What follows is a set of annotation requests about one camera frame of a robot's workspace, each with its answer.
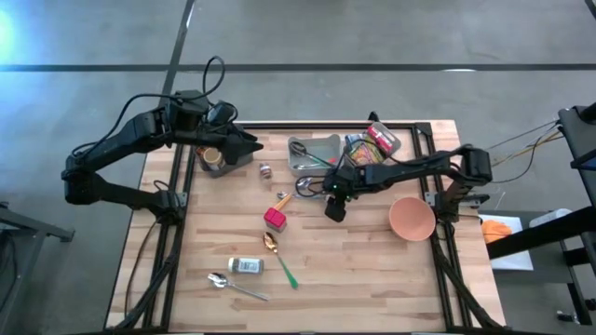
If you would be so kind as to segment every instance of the gold spoon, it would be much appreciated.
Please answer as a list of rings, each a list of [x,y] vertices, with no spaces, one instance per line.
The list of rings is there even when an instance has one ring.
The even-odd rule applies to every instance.
[[[296,280],[296,278],[294,278],[293,275],[291,275],[290,270],[288,270],[288,268],[286,267],[286,264],[283,262],[281,257],[279,257],[278,242],[273,237],[273,235],[268,232],[265,233],[263,235],[263,243],[269,250],[273,251],[276,254],[276,256],[278,256],[279,263],[281,264],[281,267],[283,267],[283,272],[286,273],[288,280],[290,280],[291,288],[298,289],[298,281]]]

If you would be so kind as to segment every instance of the metal tool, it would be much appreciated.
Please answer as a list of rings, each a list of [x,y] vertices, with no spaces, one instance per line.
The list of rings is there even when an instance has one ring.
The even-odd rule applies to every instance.
[[[288,193],[279,191],[278,199],[281,200],[281,199],[285,198],[287,195],[288,195]],[[299,195],[296,192],[294,192],[291,196],[295,197],[296,199],[322,199],[325,197],[325,194],[315,194],[313,196],[302,196],[302,195]]]
[[[245,288],[241,288],[241,287],[237,286],[236,284],[230,282],[229,280],[227,280],[225,275],[218,274],[218,273],[212,273],[212,274],[209,274],[207,276],[207,278],[208,278],[208,280],[211,281],[211,283],[213,283],[213,286],[215,286],[216,288],[230,287],[230,288],[234,288],[242,293],[248,294],[254,298],[261,299],[262,301],[266,301],[266,302],[269,301],[269,298],[264,296],[263,294],[251,292]]]
[[[309,164],[309,165],[296,164],[293,167],[295,169],[308,169],[308,168],[320,168],[320,167],[322,167],[322,165],[321,164]]]
[[[335,168],[335,165],[316,157],[315,155],[310,154],[304,144],[300,143],[299,141],[292,141],[290,142],[290,152],[291,154],[297,155],[299,157],[310,157],[310,159],[314,160],[317,163],[320,163],[326,167]]]
[[[311,182],[313,182],[312,178],[302,178],[300,181],[298,181],[296,187],[298,187],[299,190],[306,190],[308,189],[308,185],[310,185]]]
[[[281,259],[281,257],[279,257],[278,241],[276,241],[276,239],[273,237],[273,235],[271,233],[266,232],[263,235],[263,243],[266,246],[266,248],[273,251],[276,254],[276,256],[278,256],[278,261],[281,264],[281,267],[283,268],[283,272],[286,273],[288,280],[290,280],[291,288],[298,289],[298,281],[296,280],[296,278],[294,278],[293,275],[291,275],[290,270],[288,270],[288,268],[286,267],[286,263],[284,263],[283,260]]]

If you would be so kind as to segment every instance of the pink bowl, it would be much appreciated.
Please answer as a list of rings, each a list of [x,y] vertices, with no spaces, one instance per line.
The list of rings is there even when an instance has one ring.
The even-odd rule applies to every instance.
[[[424,201],[405,197],[391,205],[389,223],[393,232],[408,241],[426,240],[435,230],[432,208]]]

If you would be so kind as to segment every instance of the pink block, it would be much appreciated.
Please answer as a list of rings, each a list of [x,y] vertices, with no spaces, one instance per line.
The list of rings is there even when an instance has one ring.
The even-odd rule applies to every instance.
[[[286,228],[286,216],[275,208],[270,208],[263,215],[267,227],[281,233]]]

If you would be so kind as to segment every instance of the butcher block tabletop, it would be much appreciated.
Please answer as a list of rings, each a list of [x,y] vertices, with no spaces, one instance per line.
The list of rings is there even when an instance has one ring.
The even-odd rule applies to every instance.
[[[454,121],[427,122],[432,126],[437,150],[452,150],[460,145]],[[382,193],[362,195],[347,204],[345,220],[340,223],[324,215],[324,200],[293,198],[282,209],[287,216],[285,231],[271,232],[278,240],[279,256],[299,282],[298,289],[291,288],[275,254],[264,247],[263,233],[270,230],[263,215],[277,203],[277,192],[291,193],[296,180],[288,168],[288,137],[339,134],[343,138],[355,132],[358,131],[250,130],[264,145],[263,150],[254,153],[253,162],[219,179],[210,178],[199,166],[195,168],[169,331],[445,330],[429,241],[407,242],[390,230],[388,222],[389,207],[395,200],[421,196],[418,180],[396,183]],[[402,144],[394,157],[414,158],[410,131],[393,132]],[[186,146],[179,189],[188,150]],[[174,148],[164,147],[148,154],[141,189],[154,192],[153,181],[168,181],[173,157]],[[263,162],[273,170],[270,184],[259,177],[259,164]],[[450,180],[443,181],[448,186]],[[154,220],[147,210],[135,211],[132,216],[106,327],[124,317],[132,266]],[[142,254],[129,294],[129,309],[149,283],[158,230],[159,226],[153,229]],[[466,285],[489,315],[504,325],[478,220],[462,217],[455,225],[455,241]],[[227,264],[232,257],[264,260],[263,274],[230,274]],[[212,272],[225,274],[239,286],[268,296],[270,301],[257,300],[232,288],[214,288],[207,279]],[[455,324],[461,325],[455,290],[448,279],[447,282]],[[157,296],[156,322],[162,312],[164,287]]]

